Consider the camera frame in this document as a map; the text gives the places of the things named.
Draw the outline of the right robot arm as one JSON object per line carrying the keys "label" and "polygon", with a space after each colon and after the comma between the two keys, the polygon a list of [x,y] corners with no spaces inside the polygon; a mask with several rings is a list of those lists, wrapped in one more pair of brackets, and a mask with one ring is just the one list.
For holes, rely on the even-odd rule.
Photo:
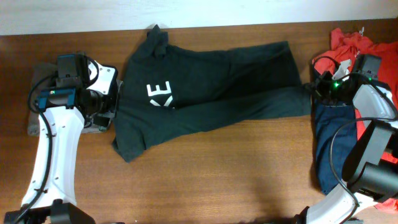
{"label": "right robot arm", "polygon": [[[352,72],[342,77],[325,72],[306,85],[323,106],[334,110],[352,106],[361,116],[344,120],[323,142],[337,184],[322,201],[296,215],[294,223],[345,223],[368,207],[397,198],[397,166],[382,159],[397,135],[397,109],[389,85],[378,80],[380,66],[380,57],[359,55]],[[343,165],[337,169],[333,151],[340,142],[338,136],[358,121],[364,123],[365,131],[346,150]]]}

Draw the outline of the dark green Nike t-shirt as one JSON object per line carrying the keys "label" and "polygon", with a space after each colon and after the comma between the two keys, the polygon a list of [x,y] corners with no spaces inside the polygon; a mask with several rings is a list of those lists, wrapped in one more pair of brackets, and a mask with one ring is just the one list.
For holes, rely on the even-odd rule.
{"label": "dark green Nike t-shirt", "polygon": [[168,33],[155,26],[128,60],[113,147],[131,162],[180,136],[310,110],[286,41],[195,52],[171,45]]}

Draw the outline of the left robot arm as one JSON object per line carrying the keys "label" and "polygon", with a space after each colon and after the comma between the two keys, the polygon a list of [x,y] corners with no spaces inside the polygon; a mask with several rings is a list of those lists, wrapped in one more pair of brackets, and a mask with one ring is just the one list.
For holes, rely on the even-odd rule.
{"label": "left robot arm", "polygon": [[27,104],[39,122],[34,170],[20,209],[6,212],[5,223],[94,223],[76,205],[78,142],[85,130],[109,129],[122,84],[116,67],[65,54],[33,85]]}

